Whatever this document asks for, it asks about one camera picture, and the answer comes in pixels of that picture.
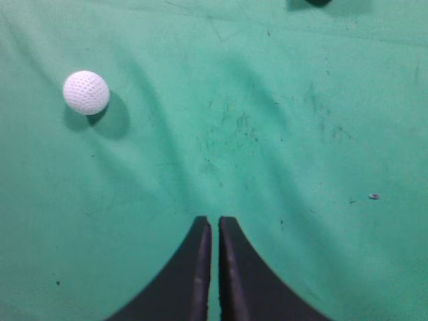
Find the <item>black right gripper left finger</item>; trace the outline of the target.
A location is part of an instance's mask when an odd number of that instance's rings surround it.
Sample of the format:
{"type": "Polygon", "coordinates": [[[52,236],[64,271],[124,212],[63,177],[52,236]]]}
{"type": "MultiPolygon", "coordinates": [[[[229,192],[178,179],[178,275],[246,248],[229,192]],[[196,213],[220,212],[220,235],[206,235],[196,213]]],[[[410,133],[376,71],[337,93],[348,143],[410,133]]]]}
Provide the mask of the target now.
{"type": "Polygon", "coordinates": [[[212,228],[198,216],[156,277],[109,320],[206,320],[212,228]]]}

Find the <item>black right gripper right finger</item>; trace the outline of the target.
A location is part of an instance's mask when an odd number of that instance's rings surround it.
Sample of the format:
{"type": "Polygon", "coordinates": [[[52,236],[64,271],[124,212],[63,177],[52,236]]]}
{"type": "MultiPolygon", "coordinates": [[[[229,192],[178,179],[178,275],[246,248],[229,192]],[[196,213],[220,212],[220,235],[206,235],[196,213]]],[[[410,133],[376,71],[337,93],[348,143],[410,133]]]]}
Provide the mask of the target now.
{"type": "Polygon", "coordinates": [[[272,271],[234,217],[219,219],[222,320],[327,320],[272,271]]]}

